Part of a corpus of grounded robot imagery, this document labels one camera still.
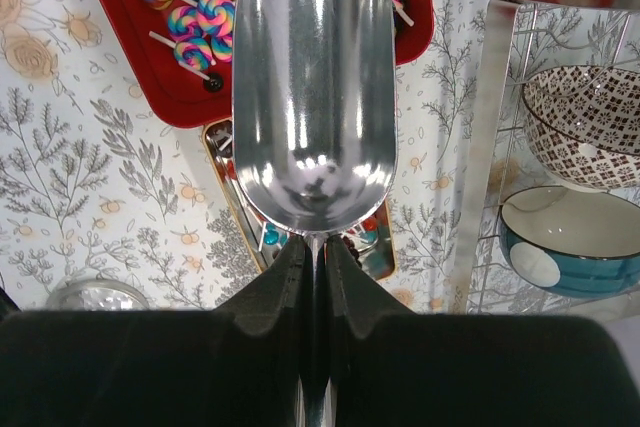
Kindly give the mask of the red tin of swirl lollipops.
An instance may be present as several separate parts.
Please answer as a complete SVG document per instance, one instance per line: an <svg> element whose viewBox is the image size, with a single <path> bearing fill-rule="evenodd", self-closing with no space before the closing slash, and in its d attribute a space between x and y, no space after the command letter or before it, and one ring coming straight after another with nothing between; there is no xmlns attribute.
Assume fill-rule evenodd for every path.
<svg viewBox="0 0 640 427"><path fill-rule="evenodd" d="M181 128L207 125L231 116L231 65L217 61L207 70L210 83L178 64L171 47L152 39L151 31L169 36L167 19L180 6L174 0L158 10L146 0L100 0L138 78L152 111L165 123ZM434 32L432 0L406 0L403 9L412 26L396 24L398 66L417 59Z"/></svg>

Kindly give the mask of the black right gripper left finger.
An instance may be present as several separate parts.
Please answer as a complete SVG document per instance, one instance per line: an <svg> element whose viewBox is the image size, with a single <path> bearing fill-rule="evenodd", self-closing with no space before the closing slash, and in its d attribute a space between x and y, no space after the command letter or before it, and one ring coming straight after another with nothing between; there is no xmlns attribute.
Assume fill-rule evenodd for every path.
<svg viewBox="0 0 640 427"><path fill-rule="evenodd" d="M23 311L1 322L5 426L293 426L307 248L213 310Z"/></svg>

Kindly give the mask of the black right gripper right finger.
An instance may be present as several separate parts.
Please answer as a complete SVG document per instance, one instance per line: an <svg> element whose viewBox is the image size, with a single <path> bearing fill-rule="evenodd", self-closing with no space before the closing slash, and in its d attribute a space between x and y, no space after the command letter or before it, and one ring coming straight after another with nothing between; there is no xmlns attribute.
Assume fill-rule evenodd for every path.
<svg viewBox="0 0 640 427"><path fill-rule="evenodd" d="M573 316L418 314L326 245L339 426L635 426L614 340Z"/></svg>

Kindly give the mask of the metal scoop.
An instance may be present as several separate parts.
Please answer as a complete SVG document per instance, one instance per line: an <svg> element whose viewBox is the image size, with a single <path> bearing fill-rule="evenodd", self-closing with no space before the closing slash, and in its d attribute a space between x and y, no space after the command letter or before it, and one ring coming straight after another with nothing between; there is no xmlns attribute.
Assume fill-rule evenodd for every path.
<svg viewBox="0 0 640 427"><path fill-rule="evenodd" d="M324 248L383 203L396 170L391 0L236 0L233 155L249 203L302 248L302 404L332 426Z"/></svg>

